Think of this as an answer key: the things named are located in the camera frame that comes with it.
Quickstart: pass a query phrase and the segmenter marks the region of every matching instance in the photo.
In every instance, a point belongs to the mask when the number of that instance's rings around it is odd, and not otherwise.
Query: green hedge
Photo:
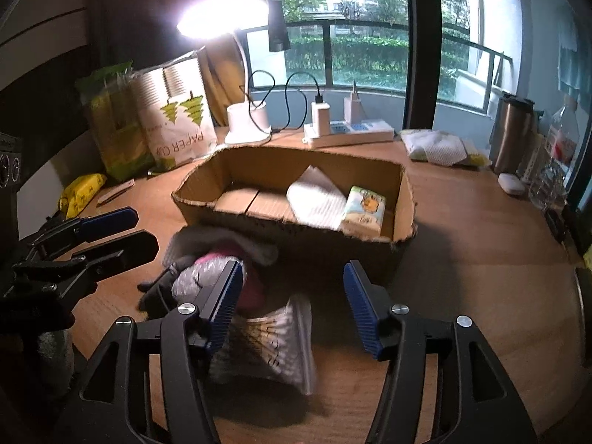
[[[305,70],[320,74],[324,70],[323,37],[309,35],[290,39],[286,70]],[[404,90],[407,81],[408,41],[401,37],[361,37],[345,35],[331,38],[333,75],[336,83],[357,79],[363,86]],[[452,99],[455,72],[468,67],[469,47],[444,40],[440,67],[439,96]]]

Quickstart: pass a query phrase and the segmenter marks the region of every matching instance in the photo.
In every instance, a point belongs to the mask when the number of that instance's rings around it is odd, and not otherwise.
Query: paper cup bag
[[[215,149],[196,52],[136,74],[132,88],[150,152],[160,167],[169,170]]]

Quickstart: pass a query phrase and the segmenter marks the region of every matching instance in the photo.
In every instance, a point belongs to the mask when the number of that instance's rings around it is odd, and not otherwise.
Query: lamp base
[[[225,144],[257,143],[270,138],[271,127],[267,120],[265,102],[251,103],[250,115],[248,105],[248,102],[241,102],[228,107],[230,131],[224,139]]]

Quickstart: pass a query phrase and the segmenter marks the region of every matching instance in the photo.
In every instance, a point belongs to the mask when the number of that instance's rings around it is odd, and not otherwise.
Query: wooden desk
[[[288,131],[268,145],[301,147],[302,134]],[[400,142],[332,149],[372,155],[407,167],[417,201],[418,233],[406,251],[390,293],[425,317],[467,314],[489,340],[542,432],[575,403],[588,374],[581,367],[579,304],[572,265],[551,237],[541,214],[527,201],[504,194],[488,170],[445,169],[412,163]],[[76,307],[73,339],[89,357],[121,315],[137,320],[136,284],[161,271],[161,256],[184,220],[170,194],[191,170],[187,165],[149,181],[100,209],[131,205],[137,228],[161,245],[151,264],[102,282]],[[303,398],[272,382],[241,379],[208,391],[218,432],[227,443],[360,443],[366,437],[384,381],[384,364],[365,354],[339,285],[307,284],[313,306],[313,352],[318,392]],[[154,415],[164,424],[159,366],[151,369]],[[435,366],[428,362],[418,442],[429,436]]]

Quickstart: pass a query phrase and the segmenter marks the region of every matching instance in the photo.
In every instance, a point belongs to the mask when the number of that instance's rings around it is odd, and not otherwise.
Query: black cable
[[[249,112],[249,118],[251,118],[251,121],[253,122],[253,124],[257,127],[257,129],[261,132],[261,133],[265,133],[266,135],[270,134],[270,131],[267,132],[266,130],[263,130],[255,121],[255,119],[253,118],[253,115],[251,114],[251,106],[255,107],[255,110],[260,108],[264,103],[265,100],[267,99],[267,97],[269,96],[269,94],[273,91],[273,89],[275,88],[275,78],[273,77],[273,75],[271,75],[270,72],[266,71],[266,70],[255,70],[253,73],[251,73],[250,77],[249,77],[249,81],[247,81],[247,87],[250,87],[250,82],[253,79],[253,75],[255,75],[255,73],[260,72],[260,73],[265,73],[266,75],[269,75],[271,77],[271,79],[273,80],[273,85],[271,86],[271,88],[267,91],[267,93],[265,94],[265,96],[263,97],[263,99],[259,102],[259,105],[255,105],[255,101],[251,98],[251,95],[249,95],[248,91],[245,91],[245,87],[243,85],[239,85],[239,88],[241,89],[241,91],[245,94],[245,96],[247,97],[247,100],[249,101],[248,107],[247,107],[247,111]]]
[[[288,77],[288,79],[286,80],[285,85],[283,86],[283,98],[284,98],[284,100],[286,102],[286,110],[288,111],[288,122],[282,128],[280,128],[278,131],[286,130],[289,127],[289,125],[290,125],[291,115],[290,115],[290,106],[289,106],[289,103],[288,103],[288,83],[290,83],[290,80],[295,75],[307,75],[307,76],[311,77],[314,80],[314,84],[317,86],[317,97],[316,97],[315,100],[317,102],[319,100],[321,102],[323,101],[323,97],[321,96],[321,88],[320,88],[319,83],[317,82],[317,79],[315,78],[315,76],[312,75],[312,73],[309,73],[307,71],[295,71],[294,73],[292,73]],[[306,117],[309,114],[309,100],[307,99],[307,97],[304,94],[304,92],[302,90],[300,90],[300,88],[297,88],[297,91],[300,92],[300,94],[304,97],[304,118],[302,119],[302,122],[300,122],[300,125],[298,125],[296,127],[296,130],[298,130],[299,128],[302,128],[302,126],[304,125],[304,122],[306,121]]]
[[[255,124],[255,126],[257,127],[257,129],[260,132],[263,132],[263,133],[267,134],[268,132],[266,132],[261,127],[259,127],[259,125],[257,124],[257,122],[254,120],[253,116],[251,115],[251,105],[253,105],[255,107],[255,109],[260,108],[263,105],[264,101],[269,96],[269,94],[275,89],[276,82],[275,82],[275,78],[273,77],[273,75],[271,75],[270,72],[268,72],[266,70],[255,70],[253,73],[251,73],[251,75],[249,77],[249,80],[247,82],[247,86],[248,87],[250,87],[250,83],[251,83],[251,81],[253,79],[253,75],[255,75],[257,72],[265,73],[266,75],[269,75],[271,77],[271,79],[273,80],[272,87],[267,91],[267,93],[265,94],[265,96],[263,97],[263,99],[261,100],[261,102],[259,103],[259,105],[255,105],[255,102],[251,98],[249,92],[248,91],[245,91],[245,87],[243,85],[239,85],[239,88],[241,89],[241,91],[245,94],[245,96],[249,100],[248,112],[249,112],[249,117],[251,118],[251,121]],[[314,80],[314,84],[317,87],[317,95],[316,95],[315,100],[316,100],[317,103],[322,103],[322,101],[323,101],[323,96],[321,95],[321,88],[320,88],[319,83],[318,83],[317,79],[315,78],[315,76],[312,75],[312,73],[309,73],[307,71],[295,71],[294,73],[292,73],[288,77],[288,79],[286,80],[285,85],[283,86],[283,98],[284,98],[284,100],[286,102],[286,111],[288,112],[288,121],[286,122],[286,124],[282,128],[272,128],[272,130],[274,130],[276,132],[281,132],[282,130],[286,130],[289,127],[290,122],[292,121],[292,115],[290,113],[290,105],[288,103],[288,83],[290,82],[290,80],[292,79],[292,77],[294,77],[295,75],[307,75],[307,76],[311,77]],[[306,117],[309,114],[309,100],[307,99],[306,95],[304,94],[304,92],[300,88],[296,88],[296,90],[304,98],[304,118],[302,119],[302,122],[300,122],[300,125],[298,125],[295,128],[295,130],[298,130],[299,128],[302,128],[302,126],[304,125],[304,122],[306,121]]]

